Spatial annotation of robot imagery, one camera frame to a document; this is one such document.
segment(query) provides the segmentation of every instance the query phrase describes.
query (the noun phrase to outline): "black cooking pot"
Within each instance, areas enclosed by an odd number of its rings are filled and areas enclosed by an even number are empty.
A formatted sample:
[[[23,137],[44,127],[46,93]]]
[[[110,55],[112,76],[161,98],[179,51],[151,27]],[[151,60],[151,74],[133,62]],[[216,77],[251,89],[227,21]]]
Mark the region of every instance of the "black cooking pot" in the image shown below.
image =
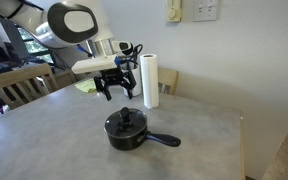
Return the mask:
[[[177,147],[181,140],[166,134],[153,134],[147,130],[147,117],[137,109],[122,108],[113,113],[105,122],[110,143],[119,150],[135,149],[146,139],[151,139],[167,146]]]

